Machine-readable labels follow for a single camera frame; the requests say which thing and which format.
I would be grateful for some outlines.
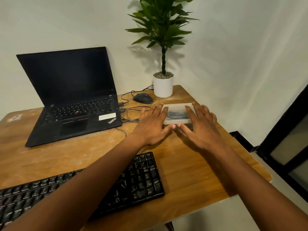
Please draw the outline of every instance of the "wooden tabletop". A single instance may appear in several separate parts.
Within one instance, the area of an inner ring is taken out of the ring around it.
[[[151,90],[147,93],[153,97],[154,104],[195,102],[180,85],[174,86],[173,95],[168,98],[157,98]],[[130,94],[125,98],[132,100]],[[139,105],[142,104],[131,101],[124,107]],[[25,143],[41,111],[42,108],[13,112],[0,121],[0,189],[85,168],[125,138],[123,132],[111,129],[27,148]],[[139,116],[138,111],[128,114],[130,118]],[[9,121],[16,115],[22,116],[19,120]],[[136,123],[124,123],[119,129],[130,133],[135,126]],[[226,142],[247,163],[266,180],[272,180],[237,140],[220,124],[217,127]],[[209,154],[199,154],[179,131],[173,132],[162,143],[145,147],[140,153],[147,151],[154,153],[166,195],[92,221],[82,230],[147,230],[236,195],[217,162]]]

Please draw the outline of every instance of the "transparent plastic box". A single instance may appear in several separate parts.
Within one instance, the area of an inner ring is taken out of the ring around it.
[[[195,113],[193,105],[191,103],[182,104],[165,104],[165,107],[169,107],[166,119],[164,121],[164,127],[168,125],[182,123],[185,124],[189,129],[193,130],[192,121],[190,120],[188,113],[185,109],[185,105],[189,106]]]

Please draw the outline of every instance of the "external keyboard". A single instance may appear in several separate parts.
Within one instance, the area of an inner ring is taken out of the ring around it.
[[[56,122],[90,114],[109,114],[113,112],[112,97],[91,100],[63,106],[52,106],[46,113],[45,123]]]
[[[82,169],[0,190],[0,230],[55,191]],[[137,155],[90,220],[164,196],[152,152]]]

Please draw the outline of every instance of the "person's left hand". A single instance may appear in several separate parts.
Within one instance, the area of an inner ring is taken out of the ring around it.
[[[176,127],[175,125],[169,125],[164,129],[162,128],[168,112],[168,107],[165,107],[161,112],[162,107],[163,104],[158,106],[153,105],[147,112],[146,116],[145,109],[141,111],[140,122],[132,132],[132,135],[140,138],[144,145],[154,145],[158,143]]]

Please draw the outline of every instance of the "white pot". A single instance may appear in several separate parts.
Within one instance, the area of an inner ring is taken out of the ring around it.
[[[170,97],[173,93],[173,78],[155,78],[153,76],[154,94],[160,98]]]

